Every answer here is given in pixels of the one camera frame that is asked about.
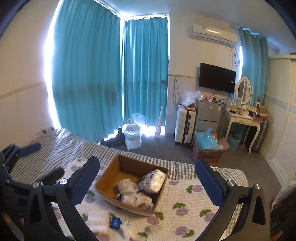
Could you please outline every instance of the white wardrobe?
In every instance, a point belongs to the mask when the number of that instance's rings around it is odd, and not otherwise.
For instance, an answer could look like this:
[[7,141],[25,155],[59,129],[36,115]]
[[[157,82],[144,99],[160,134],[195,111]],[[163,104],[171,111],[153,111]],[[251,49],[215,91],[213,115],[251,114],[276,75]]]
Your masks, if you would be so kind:
[[270,56],[269,129],[261,148],[281,185],[296,173],[296,55]]

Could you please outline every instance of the blue plastic bag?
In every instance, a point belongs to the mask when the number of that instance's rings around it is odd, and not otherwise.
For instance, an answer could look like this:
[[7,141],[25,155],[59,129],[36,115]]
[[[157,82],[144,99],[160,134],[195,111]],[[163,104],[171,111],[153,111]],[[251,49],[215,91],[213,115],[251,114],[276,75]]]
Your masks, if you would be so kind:
[[198,144],[198,150],[222,150],[223,146],[218,145],[218,140],[210,135],[212,129],[209,128],[207,131],[196,133],[195,132],[195,140]]

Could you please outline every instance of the metal screw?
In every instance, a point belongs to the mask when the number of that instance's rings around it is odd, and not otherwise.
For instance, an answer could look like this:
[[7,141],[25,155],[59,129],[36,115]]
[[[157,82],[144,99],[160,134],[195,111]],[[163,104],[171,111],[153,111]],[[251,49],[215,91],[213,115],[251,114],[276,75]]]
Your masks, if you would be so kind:
[[235,182],[233,180],[228,180],[226,183],[228,186],[232,186],[232,187],[235,185]]
[[39,187],[39,183],[34,183],[34,184],[33,184],[33,187],[34,187],[34,188]]
[[255,189],[258,189],[258,190],[261,189],[261,186],[260,186],[258,183],[254,184],[253,187],[254,187]]
[[67,180],[66,178],[63,178],[63,179],[61,179],[61,180],[59,181],[59,183],[60,183],[61,185],[65,185],[67,182],[68,182],[68,180]]

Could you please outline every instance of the table leg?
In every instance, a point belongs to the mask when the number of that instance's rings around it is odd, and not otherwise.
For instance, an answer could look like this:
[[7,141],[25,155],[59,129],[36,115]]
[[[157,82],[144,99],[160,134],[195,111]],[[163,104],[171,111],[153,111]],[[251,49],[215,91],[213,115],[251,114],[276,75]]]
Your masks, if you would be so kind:
[[228,135],[229,135],[229,131],[230,131],[231,124],[232,124],[232,122],[229,121],[228,129],[227,129],[226,136],[225,136],[225,139],[226,139],[226,140],[227,140],[227,137],[228,137]]
[[246,133],[246,135],[245,135],[245,137],[244,137],[244,142],[245,142],[246,139],[247,139],[247,136],[248,136],[248,134],[249,134],[249,131],[250,131],[250,126],[248,126],[247,133]]
[[258,134],[259,134],[259,131],[260,131],[260,125],[257,126],[256,134],[255,134],[254,139],[252,140],[252,143],[251,143],[250,148],[249,148],[249,154],[251,153],[251,148],[252,148],[252,146],[253,146],[253,144],[254,144],[254,142],[255,142],[255,140],[256,140]]

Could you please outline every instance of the plastic bottle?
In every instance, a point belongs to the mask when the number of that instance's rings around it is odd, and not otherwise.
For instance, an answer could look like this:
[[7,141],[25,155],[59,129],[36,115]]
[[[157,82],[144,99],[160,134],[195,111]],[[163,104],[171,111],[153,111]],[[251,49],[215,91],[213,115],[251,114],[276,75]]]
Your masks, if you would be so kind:
[[137,149],[142,144],[141,128],[135,124],[133,119],[131,119],[130,124],[127,125],[124,131],[124,138],[128,150]]

